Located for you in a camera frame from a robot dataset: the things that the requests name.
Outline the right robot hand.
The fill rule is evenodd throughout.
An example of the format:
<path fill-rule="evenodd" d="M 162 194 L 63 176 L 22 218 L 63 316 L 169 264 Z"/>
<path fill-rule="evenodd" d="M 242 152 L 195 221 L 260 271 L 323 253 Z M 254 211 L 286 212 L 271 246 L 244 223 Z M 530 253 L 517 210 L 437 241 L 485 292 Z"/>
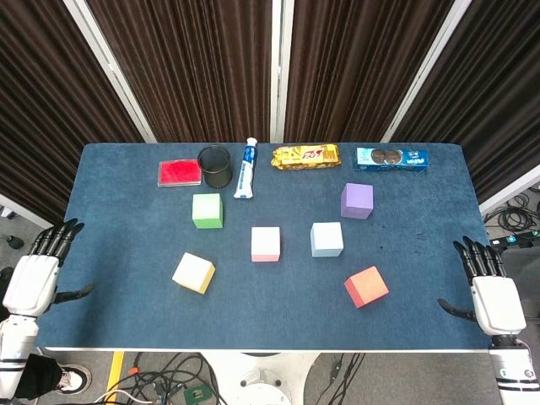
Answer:
<path fill-rule="evenodd" d="M 448 314 L 474 321 L 490 337 L 516 335 L 527 322 L 514 280 L 508 277 L 501 255 L 491 246 L 464 236 L 453 246 L 462 261 L 472 295 L 473 309 L 460 310 L 439 299 Z"/>

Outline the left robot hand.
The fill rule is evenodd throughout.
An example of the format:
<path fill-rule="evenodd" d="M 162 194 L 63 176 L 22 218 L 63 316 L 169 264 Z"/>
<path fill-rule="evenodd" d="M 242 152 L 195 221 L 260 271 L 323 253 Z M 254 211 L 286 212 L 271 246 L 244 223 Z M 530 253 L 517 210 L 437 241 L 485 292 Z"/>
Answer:
<path fill-rule="evenodd" d="M 9 315 L 37 318 L 52 305 L 80 300 L 94 291 L 93 283 L 75 291 L 57 290 L 62 266 L 83 228 L 84 223 L 74 218 L 41 231 L 16 267 L 3 271 L 1 280 L 7 285 L 1 290 L 2 306 Z"/>

